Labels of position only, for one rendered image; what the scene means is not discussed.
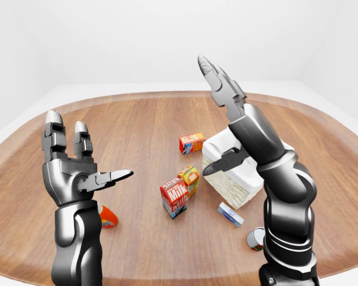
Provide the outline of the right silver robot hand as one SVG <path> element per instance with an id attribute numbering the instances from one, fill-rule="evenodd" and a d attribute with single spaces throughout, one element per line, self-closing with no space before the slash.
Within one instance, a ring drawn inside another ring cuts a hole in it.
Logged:
<path id="1" fill-rule="evenodd" d="M 226 172 L 239 166 L 247 157 L 257 162 L 257 171 L 264 179 L 280 176 L 295 178 L 294 158 L 285 150 L 278 134 L 261 110 L 246 102 L 246 95 L 236 81 L 225 71 L 212 64 L 203 55 L 197 58 L 200 70 L 211 87 L 212 99 L 219 107 L 227 109 L 228 127 L 241 147 L 231 148 L 221 158 L 203 170 L 208 176 L 218 171 Z"/>

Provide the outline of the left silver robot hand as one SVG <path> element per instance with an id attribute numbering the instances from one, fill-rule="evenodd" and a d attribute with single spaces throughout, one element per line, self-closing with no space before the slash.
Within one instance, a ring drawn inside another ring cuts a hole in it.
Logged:
<path id="1" fill-rule="evenodd" d="M 77 201 L 90 200 L 94 191 L 114 186 L 117 181 L 134 174 L 132 170 L 121 169 L 99 172 L 92 158 L 93 146 L 84 122 L 75 124 L 73 141 L 76 158 L 69 158 L 66 150 L 66 130 L 60 113 L 50 110 L 45 119 L 42 134 L 44 161 L 42 175 L 44 185 L 61 207 Z"/>

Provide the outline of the white wicker basket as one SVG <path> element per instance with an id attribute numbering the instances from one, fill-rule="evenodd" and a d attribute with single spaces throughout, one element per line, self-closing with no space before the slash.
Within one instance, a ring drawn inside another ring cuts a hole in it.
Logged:
<path id="1" fill-rule="evenodd" d="M 241 144 L 228 128 L 210 137 L 203 143 L 202 167 L 206 168 L 219 160 L 221 154 L 232 147 L 240 148 Z M 219 171 L 208 175 L 205 180 L 237 210 L 263 187 L 264 181 L 257 173 L 256 167 L 257 163 L 248 157 L 241 165 L 226 172 Z"/>

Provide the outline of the orange juice carton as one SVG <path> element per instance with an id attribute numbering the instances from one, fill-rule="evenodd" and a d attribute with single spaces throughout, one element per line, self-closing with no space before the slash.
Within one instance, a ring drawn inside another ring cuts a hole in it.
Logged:
<path id="1" fill-rule="evenodd" d="M 183 179 L 189 192 L 188 196 L 191 197 L 197 191 L 199 172 L 194 165 L 189 165 L 178 173 L 178 177 Z"/>

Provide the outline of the orange bottle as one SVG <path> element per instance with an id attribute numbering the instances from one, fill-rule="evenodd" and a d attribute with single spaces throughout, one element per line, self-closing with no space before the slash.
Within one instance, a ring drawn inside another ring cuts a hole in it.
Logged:
<path id="1" fill-rule="evenodd" d="M 101 226 L 104 229 L 114 228 L 118 223 L 117 216 L 106 206 L 97 203 L 98 205 L 98 213 L 101 218 Z"/>

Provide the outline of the red butter box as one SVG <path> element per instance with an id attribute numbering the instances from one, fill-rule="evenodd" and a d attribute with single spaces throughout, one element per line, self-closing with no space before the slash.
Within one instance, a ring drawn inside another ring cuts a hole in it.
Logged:
<path id="1" fill-rule="evenodd" d="M 189 154 L 199 151 L 203 147 L 206 138 L 201 132 L 191 135 L 182 136 L 179 138 L 179 146 L 182 154 Z"/>

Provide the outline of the blue and white flat box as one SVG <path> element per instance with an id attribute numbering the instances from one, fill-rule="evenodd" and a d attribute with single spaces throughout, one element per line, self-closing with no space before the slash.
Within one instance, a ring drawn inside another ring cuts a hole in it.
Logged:
<path id="1" fill-rule="evenodd" d="M 244 223 L 244 219 L 233 211 L 224 202 L 221 202 L 218 206 L 218 212 L 221 213 L 226 219 L 228 219 L 235 227 L 240 227 Z"/>

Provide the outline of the red milk carton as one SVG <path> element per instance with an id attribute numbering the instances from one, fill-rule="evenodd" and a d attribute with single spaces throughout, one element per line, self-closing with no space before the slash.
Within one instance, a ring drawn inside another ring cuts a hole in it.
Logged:
<path id="1" fill-rule="evenodd" d="M 162 204 L 174 219 L 187 209 L 189 192 L 182 178 L 175 177 L 160 186 Z"/>

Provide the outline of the white and red tin can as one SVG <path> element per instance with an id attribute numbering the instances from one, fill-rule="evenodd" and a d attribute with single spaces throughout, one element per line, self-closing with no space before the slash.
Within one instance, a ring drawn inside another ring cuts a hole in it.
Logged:
<path id="1" fill-rule="evenodd" d="M 255 228 L 246 237 L 249 248 L 256 251 L 262 250 L 264 237 L 265 237 L 265 229 L 263 227 Z"/>

